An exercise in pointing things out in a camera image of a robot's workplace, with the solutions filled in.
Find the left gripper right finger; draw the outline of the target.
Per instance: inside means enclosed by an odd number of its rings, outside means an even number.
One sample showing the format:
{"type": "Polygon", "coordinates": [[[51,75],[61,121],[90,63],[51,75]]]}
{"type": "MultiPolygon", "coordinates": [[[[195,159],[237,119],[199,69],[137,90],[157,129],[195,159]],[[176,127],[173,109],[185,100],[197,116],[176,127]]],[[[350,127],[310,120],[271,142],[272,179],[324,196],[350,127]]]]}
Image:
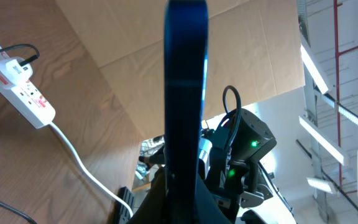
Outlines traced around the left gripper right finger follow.
{"type": "Polygon", "coordinates": [[[196,182],[195,205],[200,224],[231,224],[220,211],[201,177],[198,177],[196,182]]]}

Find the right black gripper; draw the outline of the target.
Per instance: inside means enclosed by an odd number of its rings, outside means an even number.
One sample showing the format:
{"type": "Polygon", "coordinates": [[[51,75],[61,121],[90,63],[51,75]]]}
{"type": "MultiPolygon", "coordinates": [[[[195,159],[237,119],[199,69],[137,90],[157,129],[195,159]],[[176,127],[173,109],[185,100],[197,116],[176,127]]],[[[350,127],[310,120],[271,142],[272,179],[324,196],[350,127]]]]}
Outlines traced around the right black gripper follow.
{"type": "Polygon", "coordinates": [[[240,208],[258,207],[273,197],[258,162],[231,162],[225,152],[209,153],[204,184],[226,218],[235,218],[240,208]]]}

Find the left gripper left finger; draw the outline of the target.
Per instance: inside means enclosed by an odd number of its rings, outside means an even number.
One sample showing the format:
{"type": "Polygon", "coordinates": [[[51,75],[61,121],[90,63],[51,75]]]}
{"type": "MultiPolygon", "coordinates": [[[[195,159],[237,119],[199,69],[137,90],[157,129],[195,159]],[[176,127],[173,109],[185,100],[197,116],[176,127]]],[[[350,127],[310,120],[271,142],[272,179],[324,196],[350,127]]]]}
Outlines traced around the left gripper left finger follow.
{"type": "Polygon", "coordinates": [[[128,224],[166,224],[166,168],[155,173],[149,193],[128,224]]]}

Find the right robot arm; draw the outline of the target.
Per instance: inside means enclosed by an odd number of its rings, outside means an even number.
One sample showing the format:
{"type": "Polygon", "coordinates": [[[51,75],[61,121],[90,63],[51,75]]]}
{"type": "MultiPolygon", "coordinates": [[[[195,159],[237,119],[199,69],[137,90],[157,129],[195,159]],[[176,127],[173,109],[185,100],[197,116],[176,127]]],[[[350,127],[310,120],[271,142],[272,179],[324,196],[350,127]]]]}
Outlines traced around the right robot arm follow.
{"type": "Polygon", "coordinates": [[[199,175],[230,223],[294,223],[292,209],[261,163],[277,144],[269,127],[242,109],[200,139],[199,175]]]}

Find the blue Samsung Galaxy smartphone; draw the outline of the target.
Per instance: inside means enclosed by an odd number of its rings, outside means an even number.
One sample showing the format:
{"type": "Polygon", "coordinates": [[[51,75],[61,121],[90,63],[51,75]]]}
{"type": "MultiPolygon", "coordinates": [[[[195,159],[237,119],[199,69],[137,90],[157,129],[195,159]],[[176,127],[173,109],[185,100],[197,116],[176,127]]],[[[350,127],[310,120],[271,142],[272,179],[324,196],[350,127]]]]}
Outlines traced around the blue Samsung Galaxy smartphone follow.
{"type": "Polygon", "coordinates": [[[168,223],[193,223],[208,61],[206,1],[168,1],[164,27],[168,223]]]}

